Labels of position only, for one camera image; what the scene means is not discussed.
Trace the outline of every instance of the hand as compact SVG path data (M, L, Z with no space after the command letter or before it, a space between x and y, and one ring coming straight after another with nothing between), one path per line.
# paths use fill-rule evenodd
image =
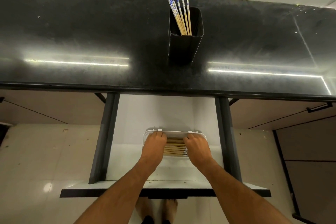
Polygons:
M188 137L184 137L183 141L188 149L191 163L203 173L207 165L215 161L207 140L199 134L188 134Z
M147 137L139 161L145 163L150 173L153 173L160 164L166 143L167 136L162 131L155 131Z

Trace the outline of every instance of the foot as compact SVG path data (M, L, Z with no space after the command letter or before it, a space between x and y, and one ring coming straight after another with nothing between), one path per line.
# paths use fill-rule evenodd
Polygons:
M148 197L139 197L135 204L135 209L141 221L144 221L144 218L148 215L154 219L152 202Z
M165 199L162 208L162 221L169 220L173 224L179 203L176 199Z

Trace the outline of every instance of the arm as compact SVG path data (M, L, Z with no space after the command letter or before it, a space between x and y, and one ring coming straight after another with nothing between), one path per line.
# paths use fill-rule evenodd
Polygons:
M161 131L149 135L136 165L93 202L75 224L127 224L145 181L163 158L166 142Z
M190 161L208 179L230 224L291 224L267 200L229 175L213 158L207 140L183 138Z

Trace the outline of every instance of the white tray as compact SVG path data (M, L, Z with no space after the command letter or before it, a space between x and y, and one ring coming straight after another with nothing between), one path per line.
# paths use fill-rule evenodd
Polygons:
M143 134L143 142L142 142L142 147L144 147L145 145L145 141L147 139L147 137L149 136L149 134L153 133L154 131L162 131L163 133L165 133L167 135L167 137L178 137L178 138L183 138L186 137L189 133L193 133L193 134L199 134L201 136L203 136L205 138L205 140L207 140L206 136L203 133L199 133L198 131L196 132L192 132L192 131L188 131L188 132L182 132L182 131L165 131L162 129L158 129L158 130L147 130L145 131L145 133ZM185 155L184 157L173 157L173 156L163 156L163 158L169 159L169 158L174 158L174 159L189 159L187 155Z

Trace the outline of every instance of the forearm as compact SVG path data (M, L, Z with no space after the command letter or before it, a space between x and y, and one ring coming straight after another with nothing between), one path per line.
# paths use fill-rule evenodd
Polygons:
M140 159L128 173L90 205L75 224L128 223L150 174L145 160Z
M289 224L267 200L229 175L215 160L202 170L230 224Z

